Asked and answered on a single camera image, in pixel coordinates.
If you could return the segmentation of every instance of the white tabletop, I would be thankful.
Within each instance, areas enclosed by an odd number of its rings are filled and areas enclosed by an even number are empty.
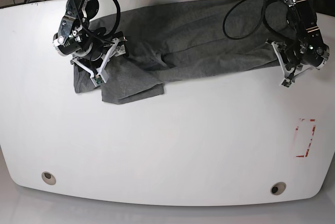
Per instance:
[[[115,12],[110,0],[99,1],[98,17]],[[191,0],[119,0],[122,10],[182,1]],[[176,206],[271,203],[319,192],[335,150],[333,58],[290,89],[278,85],[280,68],[268,68],[172,83],[163,96],[107,104],[100,91],[74,93],[70,58],[52,47],[65,4],[0,10],[0,143],[18,185]],[[334,19],[319,15],[319,26],[335,48]],[[314,125],[308,157],[297,158]],[[44,183],[43,172],[57,183]],[[277,182],[287,184],[280,196],[270,193]]]

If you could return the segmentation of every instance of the white table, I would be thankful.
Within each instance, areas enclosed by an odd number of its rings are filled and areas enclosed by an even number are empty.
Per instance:
[[[110,0],[99,1],[98,17],[115,12]],[[119,0],[122,10],[182,1],[191,0]],[[18,185],[175,206],[271,203],[319,192],[335,151],[334,58],[289,89],[278,85],[280,68],[268,68],[172,83],[163,96],[107,104],[100,91],[74,93],[70,57],[52,46],[65,4],[0,10],[0,144]],[[319,26],[335,48],[335,19],[319,15]],[[297,158],[313,125],[309,155]],[[43,172],[57,183],[47,185]],[[287,189],[274,196],[277,182]]]

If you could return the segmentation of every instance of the gray cloth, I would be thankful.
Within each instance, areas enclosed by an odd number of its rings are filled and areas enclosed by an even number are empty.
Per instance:
[[[109,80],[101,85],[102,100],[124,104],[164,94],[163,84],[278,65],[267,38],[276,40],[262,27],[240,41],[229,40],[222,21],[240,0],[203,0],[143,7],[121,13],[118,31],[127,38],[128,58],[112,57],[106,67]],[[260,18],[262,0],[249,0],[227,19],[232,37],[248,34]],[[266,17],[275,30],[292,34],[284,4],[271,5]],[[91,22],[90,29],[111,30],[115,15]],[[74,67],[76,93],[94,89],[89,74]]]

